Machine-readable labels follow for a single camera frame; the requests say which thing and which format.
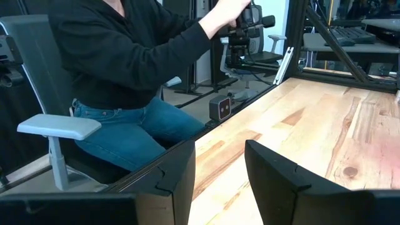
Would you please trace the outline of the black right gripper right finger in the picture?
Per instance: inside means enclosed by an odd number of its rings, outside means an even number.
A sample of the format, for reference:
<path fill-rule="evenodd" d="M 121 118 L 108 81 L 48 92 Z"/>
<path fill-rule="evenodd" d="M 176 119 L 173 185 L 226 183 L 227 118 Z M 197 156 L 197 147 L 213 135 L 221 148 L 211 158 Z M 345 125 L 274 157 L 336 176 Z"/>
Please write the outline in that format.
<path fill-rule="evenodd" d="M 350 191 L 255 140 L 245 143 L 249 182 L 264 224 L 371 224 L 374 196 Z"/>

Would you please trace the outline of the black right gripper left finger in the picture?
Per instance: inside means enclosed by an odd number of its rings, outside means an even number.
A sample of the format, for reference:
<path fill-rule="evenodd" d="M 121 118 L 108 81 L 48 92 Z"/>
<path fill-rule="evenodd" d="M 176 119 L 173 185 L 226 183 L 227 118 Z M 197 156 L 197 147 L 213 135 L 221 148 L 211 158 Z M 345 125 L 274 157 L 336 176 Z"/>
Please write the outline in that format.
<path fill-rule="evenodd" d="M 111 224 L 187 225 L 194 191 L 196 147 L 193 140 L 168 149 L 155 161 L 112 184 L 109 192 L 131 193 Z"/>

